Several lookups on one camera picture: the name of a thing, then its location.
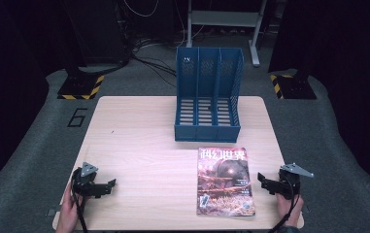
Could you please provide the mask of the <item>magazine with reddish cover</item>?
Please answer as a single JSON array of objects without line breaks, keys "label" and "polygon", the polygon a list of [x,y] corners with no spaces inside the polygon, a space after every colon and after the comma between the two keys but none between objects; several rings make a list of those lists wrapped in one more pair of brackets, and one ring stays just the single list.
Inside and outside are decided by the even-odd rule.
[{"label": "magazine with reddish cover", "polygon": [[255,216],[245,148],[200,148],[197,161],[199,216]]}]

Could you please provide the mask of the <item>dark cabinet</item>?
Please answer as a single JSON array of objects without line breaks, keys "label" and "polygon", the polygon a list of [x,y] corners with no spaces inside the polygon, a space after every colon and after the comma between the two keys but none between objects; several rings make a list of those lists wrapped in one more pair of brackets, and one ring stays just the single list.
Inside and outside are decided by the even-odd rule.
[{"label": "dark cabinet", "polygon": [[118,0],[63,0],[87,65],[120,65],[128,48],[120,32]]}]

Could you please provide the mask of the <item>black stand base yellow stripes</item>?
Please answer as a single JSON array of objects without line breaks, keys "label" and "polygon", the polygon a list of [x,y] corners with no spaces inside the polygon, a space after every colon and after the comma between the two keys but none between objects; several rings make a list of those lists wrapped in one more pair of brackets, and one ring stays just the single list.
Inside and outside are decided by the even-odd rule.
[{"label": "black stand base yellow stripes", "polygon": [[68,77],[57,92],[58,99],[89,100],[93,99],[103,82],[103,76]]},{"label": "black stand base yellow stripes", "polygon": [[308,81],[298,81],[291,75],[271,75],[270,79],[279,99],[315,100],[317,98]]}]

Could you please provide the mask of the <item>white metal stand frame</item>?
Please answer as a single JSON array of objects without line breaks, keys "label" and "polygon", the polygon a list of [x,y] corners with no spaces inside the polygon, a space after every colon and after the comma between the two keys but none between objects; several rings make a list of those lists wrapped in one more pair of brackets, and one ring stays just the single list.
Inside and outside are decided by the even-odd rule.
[{"label": "white metal stand frame", "polygon": [[187,0],[187,33],[186,46],[192,47],[192,26],[230,26],[230,27],[248,27],[253,28],[252,39],[249,40],[252,65],[260,66],[256,42],[260,32],[261,23],[264,17],[268,0],[259,0],[260,9],[258,12],[223,12],[223,11],[200,11],[192,9],[192,0]]}]

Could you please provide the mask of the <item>blue plastic file rack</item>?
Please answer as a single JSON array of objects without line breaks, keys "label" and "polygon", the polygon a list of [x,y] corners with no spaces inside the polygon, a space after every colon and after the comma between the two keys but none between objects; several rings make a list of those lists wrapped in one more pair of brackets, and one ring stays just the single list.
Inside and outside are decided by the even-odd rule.
[{"label": "blue plastic file rack", "polygon": [[235,143],[244,56],[234,48],[179,48],[175,139]]}]

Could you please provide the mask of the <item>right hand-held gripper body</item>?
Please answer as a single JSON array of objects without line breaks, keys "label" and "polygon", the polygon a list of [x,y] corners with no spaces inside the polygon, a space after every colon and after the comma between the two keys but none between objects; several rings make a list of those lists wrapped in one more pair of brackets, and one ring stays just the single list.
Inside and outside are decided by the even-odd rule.
[{"label": "right hand-held gripper body", "polygon": [[279,180],[271,185],[269,193],[272,195],[278,193],[286,200],[291,200],[300,193],[301,176],[313,178],[315,175],[296,163],[283,165],[279,170]]}]

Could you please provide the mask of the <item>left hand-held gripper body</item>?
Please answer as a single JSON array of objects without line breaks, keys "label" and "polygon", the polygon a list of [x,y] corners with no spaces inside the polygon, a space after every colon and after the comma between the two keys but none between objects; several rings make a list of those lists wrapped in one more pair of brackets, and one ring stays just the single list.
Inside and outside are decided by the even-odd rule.
[{"label": "left hand-held gripper body", "polygon": [[72,174],[71,185],[74,193],[83,197],[94,196],[100,198],[103,190],[108,188],[107,183],[95,183],[98,168],[92,164],[84,162]]}]

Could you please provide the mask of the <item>person's right hand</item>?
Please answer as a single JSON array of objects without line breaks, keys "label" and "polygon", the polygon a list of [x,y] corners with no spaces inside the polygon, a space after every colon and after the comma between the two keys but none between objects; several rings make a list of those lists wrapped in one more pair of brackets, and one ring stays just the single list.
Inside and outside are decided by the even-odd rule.
[{"label": "person's right hand", "polygon": [[285,222],[285,226],[297,227],[304,205],[302,196],[296,195],[293,199],[287,200],[282,194],[277,193],[276,198],[279,216],[284,217],[286,214],[290,214],[290,217]]}]

